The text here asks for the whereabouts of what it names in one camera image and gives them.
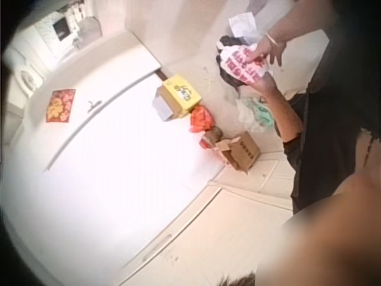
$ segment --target white door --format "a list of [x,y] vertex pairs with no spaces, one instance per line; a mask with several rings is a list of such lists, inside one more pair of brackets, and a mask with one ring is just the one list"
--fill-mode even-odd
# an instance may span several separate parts
[[[290,207],[283,207],[282,199],[252,192],[216,186],[205,192],[211,198],[201,211],[189,216],[183,229],[164,231],[157,239],[161,249],[150,246],[152,257],[147,250],[135,258],[145,257],[135,271],[129,265],[122,269],[115,285],[217,285],[222,276],[256,270],[266,242],[291,217]],[[163,246],[165,238],[170,243]]]

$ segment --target bracelet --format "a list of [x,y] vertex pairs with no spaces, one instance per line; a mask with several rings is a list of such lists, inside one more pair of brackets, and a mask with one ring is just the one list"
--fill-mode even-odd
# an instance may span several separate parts
[[271,43],[273,43],[274,45],[278,46],[278,43],[273,39],[273,37],[271,37],[271,36],[269,35],[268,32],[266,33],[266,37],[267,37],[267,39],[270,40]]

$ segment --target floral sticker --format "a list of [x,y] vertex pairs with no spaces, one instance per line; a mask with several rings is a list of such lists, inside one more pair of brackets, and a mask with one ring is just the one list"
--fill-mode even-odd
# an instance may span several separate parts
[[46,108],[46,122],[69,122],[75,89],[54,91]]

